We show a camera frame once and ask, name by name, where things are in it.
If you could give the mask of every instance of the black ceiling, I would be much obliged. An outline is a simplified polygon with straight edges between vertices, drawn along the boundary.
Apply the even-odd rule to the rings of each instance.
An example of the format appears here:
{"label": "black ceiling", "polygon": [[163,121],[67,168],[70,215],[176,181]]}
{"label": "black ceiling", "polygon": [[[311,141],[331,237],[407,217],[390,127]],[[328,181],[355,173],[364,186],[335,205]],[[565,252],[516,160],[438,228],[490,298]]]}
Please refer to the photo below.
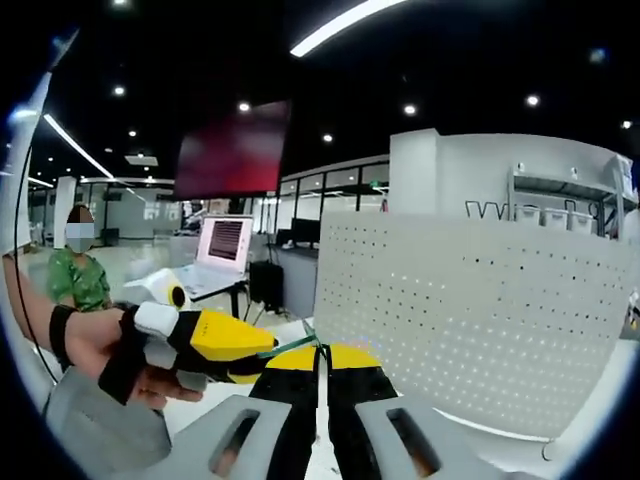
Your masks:
{"label": "black ceiling", "polygon": [[[45,110],[117,176],[147,175],[124,159],[144,152],[160,164],[150,174],[173,178],[185,132],[241,99],[292,99],[283,174],[386,153],[390,134],[429,127],[558,136],[640,155],[638,127],[620,128],[640,123],[633,2],[408,0],[297,59],[289,54],[297,41],[362,0],[129,1],[27,2],[47,25],[7,60],[19,74],[15,103],[35,86],[51,37],[80,27]],[[603,62],[590,61],[594,48]],[[116,85],[124,97],[113,95]],[[541,98],[536,109],[524,102],[531,93]],[[417,116],[403,115],[407,102]],[[41,124],[32,175],[50,180],[66,168],[99,176]]]}

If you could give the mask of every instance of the floor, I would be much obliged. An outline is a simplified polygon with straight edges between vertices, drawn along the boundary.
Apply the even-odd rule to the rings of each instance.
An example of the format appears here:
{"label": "floor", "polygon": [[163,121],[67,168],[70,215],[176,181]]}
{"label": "floor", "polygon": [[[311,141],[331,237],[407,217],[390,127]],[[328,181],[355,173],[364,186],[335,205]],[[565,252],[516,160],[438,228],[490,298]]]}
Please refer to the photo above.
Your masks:
{"label": "floor", "polygon": [[[21,264],[23,271],[28,272],[36,288],[44,291],[43,278],[46,273],[46,262],[50,250],[29,254],[23,257]],[[166,244],[162,242],[132,242],[129,245],[118,247],[98,248],[91,252],[105,267],[109,282],[112,286],[112,297],[118,299],[122,294],[122,285],[135,276],[136,268],[146,262],[144,268],[157,269],[170,266],[171,259]],[[240,310],[244,314],[247,301],[240,297]],[[219,311],[229,311],[230,299],[227,295],[221,295],[209,299],[199,307],[206,307]],[[291,321],[281,315],[273,315],[261,312],[260,305],[251,305],[248,319],[253,323],[257,319],[257,325],[273,329],[279,332],[287,331]],[[289,332],[292,339],[304,332]],[[570,467],[574,458],[581,452],[589,439],[598,431],[601,423],[606,419],[611,406],[614,404],[618,393],[624,385],[629,369],[638,355],[638,343],[620,340],[611,357],[609,365],[596,386],[591,397],[586,402],[582,411],[574,419],[573,423],[553,444],[546,447],[546,455],[551,461],[542,459],[543,445],[533,442],[499,437],[474,428],[460,426],[470,446],[483,459],[495,464],[507,471],[526,471],[545,479],[559,478]],[[166,419],[170,433],[175,435],[186,428],[190,423],[204,415],[229,395],[237,393],[246,395],[250,387],[229,386],[213,384],[205,395],[205,401],[195,406],[184,402],[172,402],[167,407]],[[319,436],[327,435],[322,430],[326,418],[319,418]],[[310,463],[307,478],[340,478],[336,473],[335,458],[333,458],[331,445],[324,439],[314,446],[314,455]]]}

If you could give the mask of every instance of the pegboard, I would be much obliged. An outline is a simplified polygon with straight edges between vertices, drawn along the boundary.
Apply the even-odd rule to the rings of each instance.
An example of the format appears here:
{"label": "pegboard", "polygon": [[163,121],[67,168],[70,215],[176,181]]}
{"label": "pegboard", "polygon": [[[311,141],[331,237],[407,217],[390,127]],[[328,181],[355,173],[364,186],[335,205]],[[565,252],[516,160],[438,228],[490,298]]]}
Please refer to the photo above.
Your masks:
{"label": "pegboard", "polygon": [[404,394],[559,436],[609,360],[640,270],[630,247],[514,222],[323,216],[315,327],[369,349]]}

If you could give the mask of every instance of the hand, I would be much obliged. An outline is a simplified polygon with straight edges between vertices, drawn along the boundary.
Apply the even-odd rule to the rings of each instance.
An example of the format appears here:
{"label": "hand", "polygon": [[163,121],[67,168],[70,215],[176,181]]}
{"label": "hand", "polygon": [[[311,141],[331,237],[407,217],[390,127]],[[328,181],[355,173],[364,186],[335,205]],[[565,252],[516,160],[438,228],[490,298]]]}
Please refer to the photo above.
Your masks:
{"label": "hand", "polygon": [[[78,370],[96,381],[122,335],[119,323],[122,314],[121,310],[111,309],[77,312],[69,317],[65,338],[67,355]],[[202,393],[181,387],[168,370],[145,368],[131,398],[145,402],[150,408],[161,409],[167,404],[167,397],[197,402],[202,399]]]}

